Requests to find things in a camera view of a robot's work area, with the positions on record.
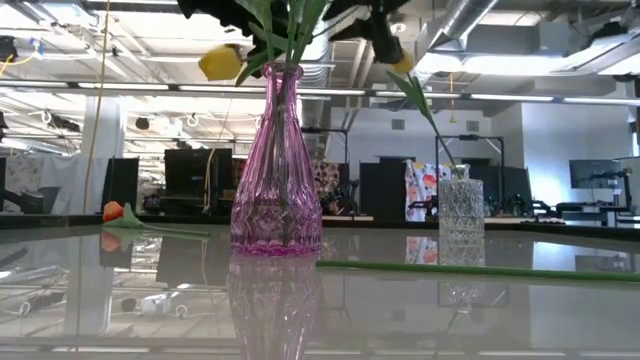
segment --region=computer monitor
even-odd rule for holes
[[[202,213],[204,209],[207,162],[209,166],[210,213],[218,213],[223,191],[233,189],[231,149],[165,150],[165,179],[167,182],[164,210],[171,215]]]
[[[102,208],[110,201],[116,201],[121,206],[129,203],[132,209],[136,208],[139,164],[140,159],[137,158],[109,159],[102,189]]]
[[[617,160],[570,160],[572,189],[619,189],[622,181],[614,174],[622,171]]]

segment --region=patterned cloth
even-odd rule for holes
[[[17,155],[7,158],[5,189],[20,195],[23,191],[37,193],[42,176],[42,157]],[[2,211],[19,212],[20,207],[4,202]]]
[[[340,169],[338,168],[338,164],[314,161],[312,165],[316,192],[331,192],[340,185]]]
[[[426,209],[409,209],[409,205],[416,201],[429,201],[437,195],[436,167],[431,164],[406,161],[407,169],[404,179],[407,188],[405,206],[406,221],[425,221]],[[451,170],[443,165],[439,166],[440,181],[451,179]]]

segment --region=floral fabric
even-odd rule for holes
[[[426,209],[410,209],[409,205],[416,201],[429,201],[437,194],[436,175],[440,174],[440,181],[451,179],[451,170],[446,166],[439,166],[440,171],[436,171],[435,165],[406,161],[405,186],[407,198],[405,206],[406,221],[425,221]]]

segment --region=cable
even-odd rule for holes
[[[33,50],[33,52],[28,58],[18,62],[10,63],[11,59],[13,59],[13,54],[10,54],[7,60],[2,65],[2,69],[0,69],[0,77],[2,77],[2,74],[4,74],[4,71],[7,69],[7,66],[18,66],[18,65],[26,64],[29,61],[31,61],[31,59],[33,59],[33,57],[38,53],[38,50],[40,50],[40,43],[36,43],[35,47],[36,48]]]
[[[2,69],[0,69],[0,77],[2,77],[2,74],[4,74],[4,71],[7,69],[7,66],[9,65],[9,61],[11,61],[11,59],[13,59],[13,54],[9,54],[9,57],[7,58],[7,60],[5,60],[4,64],[2,65]]]
[[[518,20],[516,20],[516,22],[514,22],[513,25],[511,25],[511,26],[516,26],[520,22],[520,20],[522,20],[525,16],[529,15],[529,13],[531,13],[531,12],[534,12],[534,13],[538,14],[538,16],[540,16],[540,19],[542,21],[544,21],[544,16],[542,16],[542,14],[540,14],[539,11],[535,11],[535,10],[531,11],[531,10],[529,10],[529,11],[525,11],[524,14],[520,15]]]
[[[587,39],[591,37],[591,35],[585,35],[585,34],[581,33],[580,30],[578,30],[578,27],[574,23],[569,23],[569,26],[571,26],[573,28],[573,31],[575,31],[576,34],[578,34],[578,35],[580,35],[582,37],[585,37]]]
[[[233,99],[229,99],[229,106],[227,107],[227,115],[224,117],[224,121],[222,122],[222,128],[220,129],[220,133],[218,134],[218,142],[222,139],[222,133],[224,132],[224,127],[227,125],[227,119],[229,119],[229,112],[231,111],[231,103]],[[204,210],[206,210],[211,204],[209,204],[209,200],[211,199],[211,195],[209,192],[211,191],[211,159],[213,159],[213,153],[216,151],[215,147],[211,149],[211,153],[209,154],[209,159],[207,160],[207,172],[204,174]]]
[[[89,176],[91,175],[91,165],[93,159],[93,150],[96,144],[96,136],[98,135],[98,124],[100,122],[100,109],[102,107],[102,95],[104,94],[104,76],[106,72],[107,60],[107,39],[109,38],[109,14],[111,9],[111,0],[107,0],[105,21],[104,21],[104,40],[102,41],[102,64],[100,69],[100,89],[98,89],[98,105],[96,106],[96,117],[93,123],[93,135],[91,137],[91,146],[89,147],[89,159],[87,162],[87,174],[84,179],[84,195],[82,197],[82,214],[87,212],[87,192],[89,187]]]

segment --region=pillar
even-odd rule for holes
[[[87,179],[93,129],[96,126],[97,106],[98,98],[87,98],[80,155],[71,159],[69,170],[67,170],[67,175],[70,176],[69,181],[72,181],[74,185],[72,187],[63,187],[60,190],[57,201],[60,201],[61,204],[56,203],[54,206],[56,214],[95,214],[101,211],[102,192],[109,159],[123,156],[125,130],[127,127],[127,111],[124,106],[124,100],[105,97],[102,99],[100,120],[97,122],[98,132],[93,146],[93,156],[91,157],[91,171],[87,182],[85,206],[84,187]]]
[[[93,129],[96,124],[98,98],[87,97],[84,127],[82,128],[82,145],[80,151],[89,156]],[[119,97],[103,97],[100,106],[98,133],[93,147],[94,158],[122,157],[124,137],[127,129],[127,110],[124,99]]]

